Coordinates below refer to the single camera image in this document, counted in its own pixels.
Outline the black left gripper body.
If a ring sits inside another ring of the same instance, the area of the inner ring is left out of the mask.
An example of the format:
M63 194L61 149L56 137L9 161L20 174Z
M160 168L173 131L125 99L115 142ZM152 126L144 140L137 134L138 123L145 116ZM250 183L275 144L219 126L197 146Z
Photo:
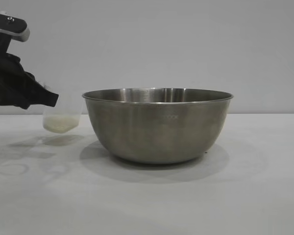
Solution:
M22 102L15 91L20 81L20 61L18 56L0 54L0 106L19 107Z

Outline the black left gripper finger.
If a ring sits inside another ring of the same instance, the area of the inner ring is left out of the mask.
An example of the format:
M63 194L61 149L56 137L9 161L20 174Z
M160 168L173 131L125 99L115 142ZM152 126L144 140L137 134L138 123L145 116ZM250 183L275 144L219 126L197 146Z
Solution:
M55 107L59 94L53 93L39 84L34 75L24 72L17 88L20 100L17 106L28 109L31 105L44 105Z

